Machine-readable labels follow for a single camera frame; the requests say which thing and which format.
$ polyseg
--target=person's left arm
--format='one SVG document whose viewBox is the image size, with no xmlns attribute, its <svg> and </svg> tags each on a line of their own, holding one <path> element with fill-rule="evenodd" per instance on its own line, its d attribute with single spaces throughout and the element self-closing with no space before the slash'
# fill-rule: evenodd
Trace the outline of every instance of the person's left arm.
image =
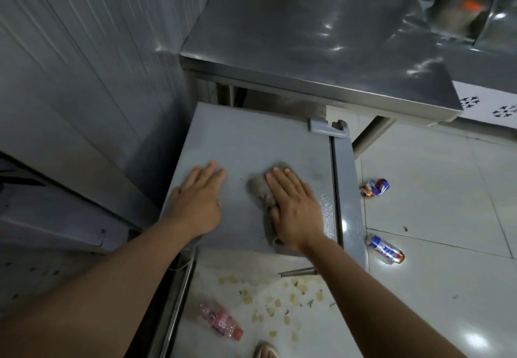
<svg viewBox="0 0 517 358">
<path fill-rule="evenodd" d="M 0 320 L 5 357 L 123 357 L 165 271 L 193 238 L 221 219 L 225 177 L 197 166 L 171 193 L 171 211 L 86 273 Z"/>
</svg>

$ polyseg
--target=metal tabletop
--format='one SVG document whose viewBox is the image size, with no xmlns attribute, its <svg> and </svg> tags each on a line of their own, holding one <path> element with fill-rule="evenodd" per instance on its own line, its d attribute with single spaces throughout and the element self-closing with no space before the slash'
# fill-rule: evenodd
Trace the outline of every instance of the metal tabletop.
<svg viewBox="0 0 517 358">
<path fill-rule="evenodd" d="M 180 55 L 197 74 L 387 117 L 462 111 L 417 0 L 210 0 Z"/>
</svg>

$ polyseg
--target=yellow food scrap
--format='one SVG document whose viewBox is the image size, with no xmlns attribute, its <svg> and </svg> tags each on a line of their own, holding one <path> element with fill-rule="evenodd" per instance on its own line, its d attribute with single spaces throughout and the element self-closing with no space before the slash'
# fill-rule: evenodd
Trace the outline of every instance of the yellow food scrap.
<svg viewBox="0 0 517 358">
<path fill-rule="evenodd" d="M 297 289 L 300 290 L 302 294 L 305 294 L 309 288 L 306 284 L 299 284 Z"/>
</svg>

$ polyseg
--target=snowflake pattern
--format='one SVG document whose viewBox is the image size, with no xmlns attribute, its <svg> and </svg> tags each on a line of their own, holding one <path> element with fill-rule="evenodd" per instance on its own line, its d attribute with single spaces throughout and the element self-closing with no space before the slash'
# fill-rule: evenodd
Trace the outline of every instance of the snowflake pattern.
<svg viewBox="0 0 517 358">
<path fill-rule="evenodd" d="M 460 99 L 461 107 L 464 109 L 468 109 L 469 107 L 473 107 L 479 103 L 479 97 L 465 97 Z"/>
<path fill-rule="evenodd" d="M 512 106 L 501 106 L 499 109 L 494 110 L 492 112 L 492 115 L 498 119 L 502 117 L 510 117 L 511 115 L 514 115 L 517 113 L 517 105 Z"/>
</svg>

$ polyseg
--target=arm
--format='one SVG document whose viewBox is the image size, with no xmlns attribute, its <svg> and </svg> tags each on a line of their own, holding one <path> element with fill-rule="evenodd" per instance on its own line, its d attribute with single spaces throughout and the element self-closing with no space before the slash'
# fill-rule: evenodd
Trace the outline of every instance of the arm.
<svg viewBox="0 0 517 358">
<path fill-rule="evenodd" d="M 392 351 L 393 356 L 465 358 L 325 236 L 320 205 L 307 183 L 289 169 L 278 168 L 266 180 L 278 202 L 270 214 L 279 238 L 303 253 L 323 276 L 365 358 L 382 351 Z"/>
<path fill-rule="evenodd" d="M 6 357 L 123 357 L 166 269 L 191 239 L 221 219 L 225 171 L 196 167 L 171 193 L 172 209 L 152 228 L 85 274 L 0 321 Z"/>
</svg>

